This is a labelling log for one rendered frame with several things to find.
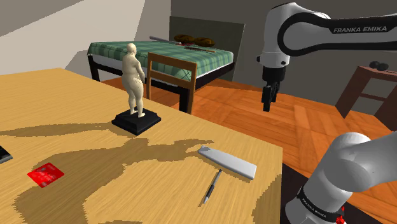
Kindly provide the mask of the grey and black pen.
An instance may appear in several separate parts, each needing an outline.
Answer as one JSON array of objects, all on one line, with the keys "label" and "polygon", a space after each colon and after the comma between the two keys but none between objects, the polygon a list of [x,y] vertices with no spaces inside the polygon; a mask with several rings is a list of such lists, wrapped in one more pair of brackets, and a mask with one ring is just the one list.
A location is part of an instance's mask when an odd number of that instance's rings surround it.
[{"label": "grey and black pen", "polygon": [[215,185],[216,185],[216,183],[217,183],[217,181],[218,181],[218,179],[219,179],[221,173],[222,173],[222,170],[220,169],[220,170],[217,172],[217,174],[216,174],[214,180],[212,181],[212,183],[211,183],[211,185],[210,185],[210,187],[209,187],[209,189],[208,189],[208,191],[207,191],[207,193],[206,193],[206,195],[205,195],[205,197],[204,197],[204,200],[203,200],[203,203],[204,203],[204,204],[209,200],[209,197],[211,196],[212,191],[214,190],[214,187],[215,187]]}]

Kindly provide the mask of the dark brown side table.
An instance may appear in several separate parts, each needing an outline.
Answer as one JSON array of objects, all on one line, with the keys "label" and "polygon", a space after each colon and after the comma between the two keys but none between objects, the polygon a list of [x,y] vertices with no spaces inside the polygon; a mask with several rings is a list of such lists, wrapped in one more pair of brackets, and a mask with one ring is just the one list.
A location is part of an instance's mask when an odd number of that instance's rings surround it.
[{"label": "dark brown side table", "polygon": [[373,100],[378,105],[367,110],[389,130],[397,131],[397,72],[388,68],[388,64],[378,61],[356,68],[335,105],[343,118],[358,99]]}]

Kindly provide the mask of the grey flat remote control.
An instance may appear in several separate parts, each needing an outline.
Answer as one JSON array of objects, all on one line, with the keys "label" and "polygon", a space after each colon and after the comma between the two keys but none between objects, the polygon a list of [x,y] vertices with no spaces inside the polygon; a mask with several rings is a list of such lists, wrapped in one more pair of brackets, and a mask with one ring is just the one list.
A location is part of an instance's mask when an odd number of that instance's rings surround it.
[{"label": "grey flat remote control", "polygon": [[201,146],[198,153],[224,168],[254,180],[257,166],[250,162],[207,146]]}]

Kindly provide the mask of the bed with green plaid cover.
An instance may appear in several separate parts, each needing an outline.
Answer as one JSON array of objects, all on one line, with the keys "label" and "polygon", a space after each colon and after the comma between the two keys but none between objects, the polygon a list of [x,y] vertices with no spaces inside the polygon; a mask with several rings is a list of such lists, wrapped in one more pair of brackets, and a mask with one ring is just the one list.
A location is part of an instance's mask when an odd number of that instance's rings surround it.
[{"label": "bed with green plaid cover", "polygon": [[[234,22],[221,22],[184,17],[170,17],[170,37],[185,34],[193,38],[209,38],[214,41],[212,47],[197,45],[183,46],[164,41],[137,41],[136,57],[145,68],[148,66],[148,53],[156,53],[175,59],[197,64],[195,90],[214,81],[233,78],[234,67],[238,59],[239,48],[245,25]],[[190,81],[192,72],[186,69],[152,62],[152,70],[176,78]],[[151,79],[151,87],[161,88],[179,95],[179,110],[186,113],[189,90],[156,78]]]}]

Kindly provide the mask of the beige human figure black base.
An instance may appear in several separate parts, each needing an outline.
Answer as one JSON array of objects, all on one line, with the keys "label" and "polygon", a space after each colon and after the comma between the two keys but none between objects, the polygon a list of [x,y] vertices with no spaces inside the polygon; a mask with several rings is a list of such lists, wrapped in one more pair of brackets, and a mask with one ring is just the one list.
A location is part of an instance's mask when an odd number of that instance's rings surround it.
[{"label": "beige human figure black base", "polygon": [[129,95],[129,110],[115,116],[111,123],[136,136],[157,124],[161,118],[153,111],[144,109],[145,74],[136,58],[137,48],[127,45],[127,54],[122,59],[122,84]]}]

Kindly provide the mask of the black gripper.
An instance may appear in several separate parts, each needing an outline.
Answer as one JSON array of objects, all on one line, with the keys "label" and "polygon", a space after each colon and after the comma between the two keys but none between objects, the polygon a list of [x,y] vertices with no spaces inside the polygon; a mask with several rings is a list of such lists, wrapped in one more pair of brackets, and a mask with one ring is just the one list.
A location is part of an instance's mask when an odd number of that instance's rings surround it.
[{"label": "black gripper", "polygon": [[263,110],[270,111],[270,105],[276,101],[280,82],[285,78],[285,67],[269,68],[263,66],[262,79],[267,82],[262,91]]}]

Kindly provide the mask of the black flat device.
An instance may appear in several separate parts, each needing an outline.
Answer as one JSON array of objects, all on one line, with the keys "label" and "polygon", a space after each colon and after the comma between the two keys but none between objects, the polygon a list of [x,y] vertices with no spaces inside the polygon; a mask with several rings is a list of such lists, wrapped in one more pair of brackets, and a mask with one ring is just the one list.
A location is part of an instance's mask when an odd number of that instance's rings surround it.
[{"label": "black flat device", "polygon": [[0,146],[0,164],[11,160],[12,155],[7,152],[2,146]]}]

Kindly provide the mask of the red card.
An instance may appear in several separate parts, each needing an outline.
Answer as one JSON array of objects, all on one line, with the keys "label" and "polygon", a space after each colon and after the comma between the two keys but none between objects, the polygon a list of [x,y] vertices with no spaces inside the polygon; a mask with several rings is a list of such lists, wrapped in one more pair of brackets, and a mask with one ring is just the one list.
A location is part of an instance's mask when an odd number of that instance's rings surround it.
[{"label": "red card", "polygon": [[29,172],[28,177],[30,177],[38,186],[44,188],[49,184],[53,183],[55,180],[61,178],[64,173],[55,167],[52,163],[46,163],[37,169]]}]

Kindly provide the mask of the wooden chair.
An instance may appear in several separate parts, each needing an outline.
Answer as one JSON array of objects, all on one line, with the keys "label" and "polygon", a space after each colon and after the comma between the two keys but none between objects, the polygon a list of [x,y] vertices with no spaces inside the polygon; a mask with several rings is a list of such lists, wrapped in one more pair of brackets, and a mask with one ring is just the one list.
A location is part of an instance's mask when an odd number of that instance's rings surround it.
[{"label": "wooden chair", "polygon": [[[176,78],[174,76],[158,72],[156,70],[152,70],[152,62],[158,62],[164,65],[170,65],[173,67],[178,67],[181,69],[186,69],[192,72],[190,81],[182,80]],[[189,90],[188,95],[188,105],[186,112],[192,113],[193,106],[193,98],[195,92],[195,84],[196,84],[196,73],[197,73],[197,64],[194,62],[175,59],[172,57],[167,57],[164,55],[159,55],[156,53],[148,53],[148,66],[147,66],[147,77],[146,77],[146,98],[151,99],[151,79],[156,78],[158,80],[165,81],[167,83],[171,83],[177,85],[181,88],[185,88]]]}]

